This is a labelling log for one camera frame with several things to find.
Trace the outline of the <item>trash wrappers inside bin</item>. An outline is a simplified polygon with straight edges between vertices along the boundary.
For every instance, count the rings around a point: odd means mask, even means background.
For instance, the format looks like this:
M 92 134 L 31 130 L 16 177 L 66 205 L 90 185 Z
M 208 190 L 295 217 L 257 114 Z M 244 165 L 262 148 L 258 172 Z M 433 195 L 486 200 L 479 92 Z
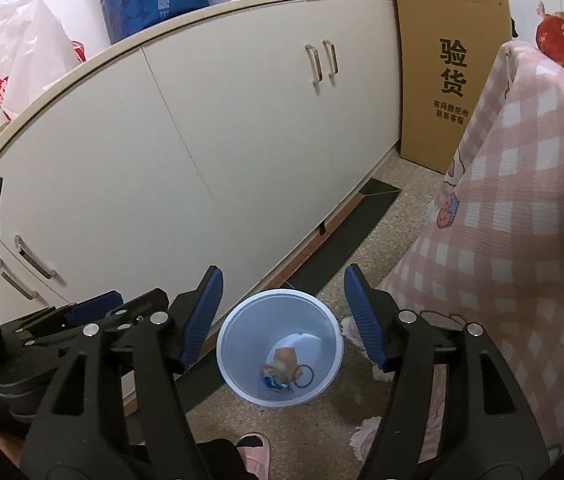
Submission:
M 314 383 L 314 370 L 300 364 L 292 347 L 277 348 L 272 361 L 260 367 L 261 380 L 265 387 L 276 393 L 293 393 L 307 389 Z

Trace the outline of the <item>light blue trash bin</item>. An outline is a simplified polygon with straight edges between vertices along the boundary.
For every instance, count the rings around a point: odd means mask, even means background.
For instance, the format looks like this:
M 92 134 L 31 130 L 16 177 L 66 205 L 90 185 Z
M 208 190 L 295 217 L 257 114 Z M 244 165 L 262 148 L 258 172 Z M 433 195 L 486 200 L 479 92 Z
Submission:
M 282 347 L 294 348 L 299 363 L 314 370 L 314 383 L 307 389 L 276 393 L 262 382 L 261 365 Z M 340 324 L 332 311 L 293 289 L 271 289 L 244 300 L 222 324 L 216 347 L 227 386 L 262 408 L 290 408 L 320 396 L 335 379 L 343 356 Z

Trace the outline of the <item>black handheld device left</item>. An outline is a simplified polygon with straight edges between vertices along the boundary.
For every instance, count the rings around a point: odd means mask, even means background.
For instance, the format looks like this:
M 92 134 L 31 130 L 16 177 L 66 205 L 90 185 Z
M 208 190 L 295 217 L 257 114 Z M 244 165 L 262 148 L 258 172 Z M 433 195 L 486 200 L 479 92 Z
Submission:
M 0 268 L 5 264 L 0 260 Z M 153 289 L 129 302 L 116 290 L 64 307 L 44 307 L 0 322 L 0 418 L 32 423 L 61 359 L 89 324 L 123 332 L 168 309 L 166 292 Z

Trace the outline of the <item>pink slipper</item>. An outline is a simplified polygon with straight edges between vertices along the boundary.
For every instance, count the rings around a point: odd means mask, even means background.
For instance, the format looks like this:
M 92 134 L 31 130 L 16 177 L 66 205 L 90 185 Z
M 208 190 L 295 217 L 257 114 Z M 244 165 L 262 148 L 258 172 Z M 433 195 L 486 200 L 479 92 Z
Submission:
M 257 480 L 270 479 L 270 443 L 266 436 L 259 432 L 244 434 L 236 442 L 246 471 Z

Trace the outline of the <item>pink checkered bed blanket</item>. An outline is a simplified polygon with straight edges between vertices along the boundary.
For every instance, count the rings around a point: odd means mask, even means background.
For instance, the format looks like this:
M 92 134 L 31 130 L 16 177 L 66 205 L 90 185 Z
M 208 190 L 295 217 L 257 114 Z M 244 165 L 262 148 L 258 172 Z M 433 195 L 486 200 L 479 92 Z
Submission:
M 380 285 L 483 326 L 564 448 L 564 67 L 499 50 L 419 237 Z

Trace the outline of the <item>white low cabinet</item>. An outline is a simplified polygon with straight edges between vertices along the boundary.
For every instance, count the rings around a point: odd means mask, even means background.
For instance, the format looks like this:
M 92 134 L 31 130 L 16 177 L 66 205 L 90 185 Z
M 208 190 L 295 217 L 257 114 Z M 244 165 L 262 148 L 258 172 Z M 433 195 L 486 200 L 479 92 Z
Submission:
M 73 70 L 0 134 L 0 320 L 224 272 L 229 309 L 400 129 L 395 0 L 243 0 Z

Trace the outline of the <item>tall brown cardboard box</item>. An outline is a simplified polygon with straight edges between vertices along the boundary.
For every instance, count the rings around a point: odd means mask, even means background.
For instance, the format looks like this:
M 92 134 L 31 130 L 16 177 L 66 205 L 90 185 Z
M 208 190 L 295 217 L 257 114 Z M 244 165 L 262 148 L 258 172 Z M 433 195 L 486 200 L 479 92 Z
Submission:
M 500 47 L 512 39 L 508 0 L 396 0 L 401 157 L 447 171 Z

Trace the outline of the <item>white red plastic bag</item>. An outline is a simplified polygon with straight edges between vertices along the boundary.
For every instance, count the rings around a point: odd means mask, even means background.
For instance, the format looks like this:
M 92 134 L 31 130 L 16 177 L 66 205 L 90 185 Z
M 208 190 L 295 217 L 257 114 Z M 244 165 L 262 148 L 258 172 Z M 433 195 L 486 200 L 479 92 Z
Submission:
M 43 0 L 0 1 L 0 110 L 9 122 L 86 60 Z

